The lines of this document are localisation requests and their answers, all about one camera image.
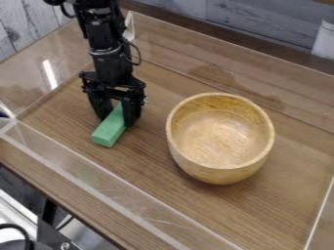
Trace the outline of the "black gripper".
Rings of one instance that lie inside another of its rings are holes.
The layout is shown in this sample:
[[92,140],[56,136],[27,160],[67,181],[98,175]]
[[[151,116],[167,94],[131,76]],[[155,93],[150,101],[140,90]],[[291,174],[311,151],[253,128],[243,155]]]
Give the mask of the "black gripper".
[[144,103],[144,83],[134,76],[134,62],[130,48],[90,49],[94,71],[83,71],[83,92],[100,120],[114,110],[112,100],[122,101],[124,124],[132,127],[140,118]]

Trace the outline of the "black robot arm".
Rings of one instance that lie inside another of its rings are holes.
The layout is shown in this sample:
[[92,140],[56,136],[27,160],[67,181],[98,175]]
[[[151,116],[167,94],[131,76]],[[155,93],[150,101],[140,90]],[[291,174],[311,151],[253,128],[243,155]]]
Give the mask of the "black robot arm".
[[103,120],[114,110],[112,100],[122,103],[123,119],[132,127],[140,117],[146,84],[134,76],[131,47],[124,37],[126,19],[118,0],[42,0],[58,6],[63,15],[76,18],[88,42],[94,71],[82,71],[83,92],[95,114]]

